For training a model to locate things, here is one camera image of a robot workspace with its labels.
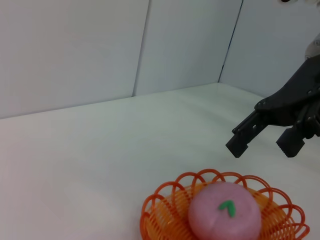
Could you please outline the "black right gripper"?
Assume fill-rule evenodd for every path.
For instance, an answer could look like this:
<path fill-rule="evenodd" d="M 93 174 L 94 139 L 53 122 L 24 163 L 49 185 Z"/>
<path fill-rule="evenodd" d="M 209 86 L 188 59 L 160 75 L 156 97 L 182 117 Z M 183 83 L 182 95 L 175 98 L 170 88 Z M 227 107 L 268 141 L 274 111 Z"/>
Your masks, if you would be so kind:
<path fill-rule="evenodd" d="M 320 57 L 308 58 L 274 94 L 259 101 L 254 111 L 232 130 L 226 147 L 239 158 L 268 125 L 291 126 L 276 141 L 288 158 L 295 157 L 304 139 L 320 136 Z"/>

